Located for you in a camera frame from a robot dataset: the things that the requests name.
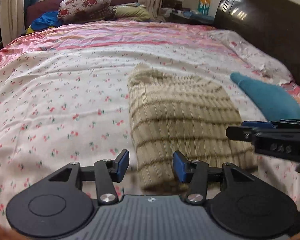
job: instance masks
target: metal screw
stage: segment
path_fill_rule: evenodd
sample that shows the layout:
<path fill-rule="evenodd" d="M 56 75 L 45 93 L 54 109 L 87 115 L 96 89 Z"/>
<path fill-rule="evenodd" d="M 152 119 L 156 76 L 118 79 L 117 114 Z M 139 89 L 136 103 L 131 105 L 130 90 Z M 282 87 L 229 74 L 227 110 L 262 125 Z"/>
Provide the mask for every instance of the metal screw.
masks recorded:
<path fill-rule="evenodd" d="M 154 198 L 154 197 L 150 197 L 150 198 L 148 198 L 148 201 L 149 202 L 154 202 L 156 199 Z"/>
<path fill-rule="evenodd" d="M 270 145 L 270 151 L 274 151 L 274 150 L 276 150 L 276 148 L 277 148 L 276 143 L 273 143 L 273 144 Z"/>
<path fill-rule="evenodd" d="M 199 201 L 203 200 L 203 196 L 200 194 L 191 194 L 188 196 L 188 200 L 190 202 L 199 202 Z"/>
<path fill-rule="evenodd" d="M 100 199 L 103 202 L 111 202 L 111 201 L 115 200 L 115 195 L 113 195 L 111 193 L 106 193 L 106 194 L 101 195 Z"/>
<path fill-rule="evenodd" d="M 283 144 L 278 147 L 278 152 L 282 152 L 282 153 L 284 152 L 284 145 Z"/>
<path fill-rule="evenodd" d="M 286 147 L 286 153 L 290 153 L 290 152 L 292 152 L 292 147 L 291 147 L 291 145 L 288 145 Z"/>

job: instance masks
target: dark wooden headboard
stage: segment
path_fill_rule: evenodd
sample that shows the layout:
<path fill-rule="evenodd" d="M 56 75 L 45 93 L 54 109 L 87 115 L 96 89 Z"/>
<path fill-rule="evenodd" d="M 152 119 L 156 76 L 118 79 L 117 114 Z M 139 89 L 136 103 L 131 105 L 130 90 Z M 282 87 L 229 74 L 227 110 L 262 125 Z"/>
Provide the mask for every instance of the dark wooden headboard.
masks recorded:
<path fill-rule="evenodd" d="M 300 5 L 289 0 L 221 0 L 214 25 L 237 32 L 281 61 L 300 85 Z"/>

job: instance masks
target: green pillow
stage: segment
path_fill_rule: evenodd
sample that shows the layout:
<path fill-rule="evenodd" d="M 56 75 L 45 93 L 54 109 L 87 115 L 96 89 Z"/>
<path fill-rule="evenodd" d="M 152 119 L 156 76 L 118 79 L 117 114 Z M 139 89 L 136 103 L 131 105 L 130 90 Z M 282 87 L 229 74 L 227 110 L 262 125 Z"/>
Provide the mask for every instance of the green pillow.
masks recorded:
<path fill-rule="evenodd" d="M 115 11 L 116 18 L 137 17 L 140 20 L 146 21 L 150 19 L 150 15 L 146 8 L 138 6 L 119 6 Z"/>

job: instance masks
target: clothes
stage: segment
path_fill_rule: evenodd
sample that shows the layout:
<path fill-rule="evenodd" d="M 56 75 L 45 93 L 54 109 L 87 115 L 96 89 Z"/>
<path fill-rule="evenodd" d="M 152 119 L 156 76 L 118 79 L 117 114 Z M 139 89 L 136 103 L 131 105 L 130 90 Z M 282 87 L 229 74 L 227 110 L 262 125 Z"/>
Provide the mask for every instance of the clothes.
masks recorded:
<path fill-rule="evenodd" d="M 31 28 L 34 31 L 40 31 L 48 29 L 48 27 L 50 26 L 60 27 L 61 25 L 63 25 L 63 23 L 61 20 L 57 19 L 57 16 L 58 11 L 46 12 L 32 22 Z"/>
<path fill-rule="evenodd" d="M 282 87 L 263 83 L 234 72 L 230 75 L 256 104 L 268 121 L 300 119 L 300 106 Z"/>
<path fill-rule="evenodd" d="M 31 34 L 31 33 L 35 33 L 35 31 L 31 28 L 31 25 L 30 25 L 30 27 L 27 29 L 26 35 Z"/>
<path fill-rule="evenodd" d="M 176 77 L 139 64 L 128 79 L 128 89 L 142 189 L 177 190 L 172 171 L 176 150 L 212 167 L 225 162 L 244 169 L 256 166 L 250 143 L 226 137 L 226 128 L 242 120 L 222 86 L 199 76 Z"/>

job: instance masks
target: pillow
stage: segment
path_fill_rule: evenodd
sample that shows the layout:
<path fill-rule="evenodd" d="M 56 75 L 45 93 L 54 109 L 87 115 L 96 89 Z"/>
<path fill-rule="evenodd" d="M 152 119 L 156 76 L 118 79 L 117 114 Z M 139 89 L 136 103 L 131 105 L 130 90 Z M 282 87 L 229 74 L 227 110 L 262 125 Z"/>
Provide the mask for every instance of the pillow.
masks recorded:
<path fill-rule="evenodd" d="M 100 10 L 87 13 L 85 11 L 78 12 L 75 14 L 73 18 L 73 23 L 75 24 L 83 24 L 87 22 L 101 21 L 101 20 L 110 20 L 114 18 L 114 12 L 112 10 L 112 6 L 104 7 Z"/>
<path fill-rule="evenodd" d="M 272 78 L 273 84 L 282 85 L 291 82 L 292 74 L 285 65 L 251 45 L 238 33 L 217 30 L 211 31 L 208 35 L 233 50 L 239 58 L 250 64 L 254 70 L 261 71 L 264 76 Z"/>
<path fill-rule="evenodd" d="M 71 23 L 77 14 L 91 13 L 104 7 L 108 7 L 111 0 L 63 0 L 60 4 L 58 18 L 65 23 Z"/>
<path fill-rule="evenodd" d="M 137 17 L 141 21 L 146 21 L 150 19 L 148 11 L 143 6 L 118 6 L 115 10 L 114 16 L 116 18 Z"/>

